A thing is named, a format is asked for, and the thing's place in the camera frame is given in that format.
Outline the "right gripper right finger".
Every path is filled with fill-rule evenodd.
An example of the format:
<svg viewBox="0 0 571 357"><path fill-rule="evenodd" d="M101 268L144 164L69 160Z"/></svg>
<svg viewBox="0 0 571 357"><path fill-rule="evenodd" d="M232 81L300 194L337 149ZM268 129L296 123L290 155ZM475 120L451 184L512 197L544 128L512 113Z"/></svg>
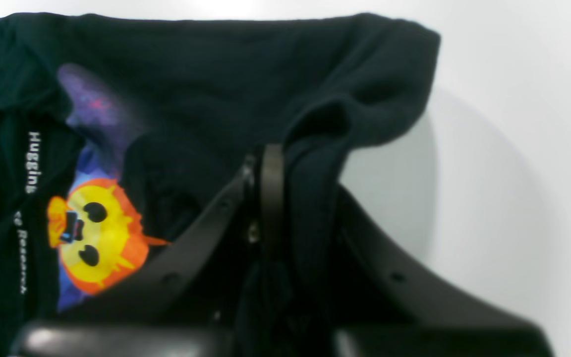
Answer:
<svg viewBox="0 0 571 357"><path fill-rule="evenodd" d="M542 329L447 282L340 188L330 286L336 357L552 357Z"/></svg>

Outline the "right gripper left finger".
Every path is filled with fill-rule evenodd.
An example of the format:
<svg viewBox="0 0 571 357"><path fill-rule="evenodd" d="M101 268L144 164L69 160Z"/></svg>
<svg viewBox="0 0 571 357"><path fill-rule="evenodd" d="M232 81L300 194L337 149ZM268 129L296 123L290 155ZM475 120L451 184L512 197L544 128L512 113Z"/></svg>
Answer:
<svg viewBox="0 0 571 357"><path fill-rule="evenodd" d="M54 319L22 329L14 357L233 357L247 269L264 269L284 239L283 147L244 164L195 222L138 273Z"/></svg>

